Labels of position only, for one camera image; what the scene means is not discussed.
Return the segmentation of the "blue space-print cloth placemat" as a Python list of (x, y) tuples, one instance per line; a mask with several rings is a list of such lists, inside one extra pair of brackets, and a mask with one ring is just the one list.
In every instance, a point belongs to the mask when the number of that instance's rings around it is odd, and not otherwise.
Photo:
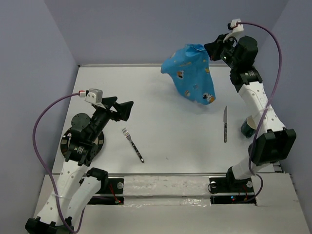
[(209, 56), (201, 44), (187, 44), (174, 52), (161, 65), (180, 95), (202, 105), (215, 101), (214, 83), (209, 68)]

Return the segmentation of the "steel fork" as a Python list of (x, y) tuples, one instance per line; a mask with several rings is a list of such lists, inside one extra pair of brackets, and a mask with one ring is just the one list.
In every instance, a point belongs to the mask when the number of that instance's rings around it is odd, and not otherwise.
[(145, 162), (144, 158), (142, 157), (141, 153), (139, 152), (138, 148), (136, 147), (136, 145), (134, 144), (134, 142), (132, 141), (131, 135), (129, 134), (129, 132), (127, 131), (126, 128), (122, 129), (122, 132), (124, 134), (124, 136), (126, 137), (126, 139), (130, 142), (131, 146), (133, 147), (134, 151), (136, 152), (138, 158), (140, 159), (140, 161), (142, 163)]

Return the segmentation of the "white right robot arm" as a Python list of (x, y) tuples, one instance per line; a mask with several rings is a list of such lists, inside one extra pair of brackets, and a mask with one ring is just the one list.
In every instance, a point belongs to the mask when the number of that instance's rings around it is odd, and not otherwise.
[(230, 80), (237, 93), (251, 111), (256, 125), (254, 140), (248, 148), (248, 156), (228, 169), (226, 176), (215, 183), (213, 193), (219, 193), (222, 186), (227, 192), (235, 192), (254, 173), (262, 168), (287, 158), (296, 132), (288, 129), (277, 117), (264, 90), (263, 80), (254, 67), (258, 53), (257, 41), (249, 36), (239, 40), (227, 34), (219, 35), (204, 45), (210, 60), (222, 60), (230, 67)]

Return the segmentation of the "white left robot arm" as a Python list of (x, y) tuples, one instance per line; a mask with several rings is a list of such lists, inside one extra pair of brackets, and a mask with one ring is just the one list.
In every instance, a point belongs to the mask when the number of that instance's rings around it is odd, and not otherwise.
[(91, 117), (78, 113), (72, 118), (62, 170), (57, 180), (48, 172), (53, 190), (37, 216), (27, 220), (25, 228), (30, 234), (78, 233), (80, 227), (74, 225), (82, 222), (86, 205), (96, 192), (108, 187), (107, 171), (92, 168), (91, 163), (102, 148), (106, 124), (127, 121), (134, 102), (117, 103), (117, 97), (103, 98), (95, 93), (88, 93), (85, 101), (95, 112)]

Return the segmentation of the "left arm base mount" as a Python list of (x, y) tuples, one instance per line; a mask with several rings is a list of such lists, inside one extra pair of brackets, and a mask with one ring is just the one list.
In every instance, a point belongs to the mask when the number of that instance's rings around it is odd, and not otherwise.
[(123, 205), (124, 178), (112, 177), (108, 183), (101, 183), (101, 188), (88, 202), (88, 205)]

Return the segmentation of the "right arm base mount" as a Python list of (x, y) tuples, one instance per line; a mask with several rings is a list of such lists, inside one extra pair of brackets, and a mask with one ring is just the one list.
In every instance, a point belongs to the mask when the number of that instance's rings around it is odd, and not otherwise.
[(226, 177), (211, 177), (207, 189), (211, 194), (212, 205), (256, 204), (251, 178), (230, 185)]

